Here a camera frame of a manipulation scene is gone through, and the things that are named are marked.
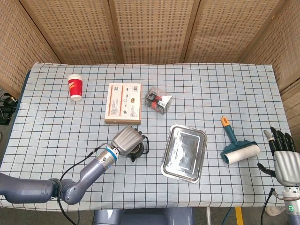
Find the woven wall panel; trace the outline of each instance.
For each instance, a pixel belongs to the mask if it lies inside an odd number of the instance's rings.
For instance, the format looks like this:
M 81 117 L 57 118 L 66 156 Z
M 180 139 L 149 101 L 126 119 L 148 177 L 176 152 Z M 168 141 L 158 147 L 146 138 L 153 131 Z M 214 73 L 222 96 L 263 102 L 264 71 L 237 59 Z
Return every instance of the woven wall panel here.
M 300 77 L 300 4 L 287 2 L 243 62 L 272 64 L 279 90 Z
M 298 151 L 300 151 L 300 82 L 282 95 L 287 122 Z
M 202 0 L 185 62 L 237 62 L 278 0 Z
M 21 0 L 63 63 L 116 63 L 101 0 Z
M 0 86 L 19 97 L 35 61 L 60 62 L 12 0 L 0 0 Z
M 180 62 L 193 0 L 115 0 L 125 63 Z

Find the lint roller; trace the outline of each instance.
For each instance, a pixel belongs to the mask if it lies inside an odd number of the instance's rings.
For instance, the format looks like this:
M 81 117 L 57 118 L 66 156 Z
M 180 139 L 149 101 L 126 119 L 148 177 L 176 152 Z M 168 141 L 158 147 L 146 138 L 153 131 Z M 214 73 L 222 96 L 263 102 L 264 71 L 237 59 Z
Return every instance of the lint roller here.
M 229 146 L 226 146 L 221 153 L 222 159 L 227 163 L 235 163 L 243 159 L 256 156 L 260 153 L 259 147 L 256 142 L 250 142 L 247 140 L 238 141 L 231 128 L 229 121 L 226 117 L 221 118 L 222 125 L 230 141 L 232 142 Z

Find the cardboard box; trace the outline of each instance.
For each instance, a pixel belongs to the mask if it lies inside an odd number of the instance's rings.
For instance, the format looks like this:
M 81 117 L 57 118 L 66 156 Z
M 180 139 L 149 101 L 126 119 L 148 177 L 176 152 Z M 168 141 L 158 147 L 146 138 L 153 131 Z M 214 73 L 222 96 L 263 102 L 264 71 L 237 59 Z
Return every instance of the cardboard box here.
M 105 123 L 141 124 L 142 85 L 110 83 L 105 110 Z

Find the teal handle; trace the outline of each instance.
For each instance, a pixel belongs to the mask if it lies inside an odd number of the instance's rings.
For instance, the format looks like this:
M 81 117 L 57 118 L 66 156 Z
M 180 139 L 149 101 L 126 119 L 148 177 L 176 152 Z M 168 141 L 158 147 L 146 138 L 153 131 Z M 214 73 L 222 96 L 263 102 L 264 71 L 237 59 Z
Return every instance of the teal handle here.
M 227 135 L 229 136 L 230 141 L 235 145 L 238 146 L 238 140 L 235 137 L 235 134 L 233 132 L 233 129 L 230 125 L 227 125 L 224 127 L 224 130 L 226 131 Z

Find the metal pole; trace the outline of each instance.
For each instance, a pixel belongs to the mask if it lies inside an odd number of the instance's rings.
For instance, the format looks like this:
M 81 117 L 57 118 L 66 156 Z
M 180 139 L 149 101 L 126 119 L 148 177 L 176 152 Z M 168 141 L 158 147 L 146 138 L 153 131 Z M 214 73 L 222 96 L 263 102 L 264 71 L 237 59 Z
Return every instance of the metal pole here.
M 210 207 L 206 207 L 206 221 L 207 225 L 211 225 Z
M 94 210 L 93 225 L 119 225 L 124 210 Z

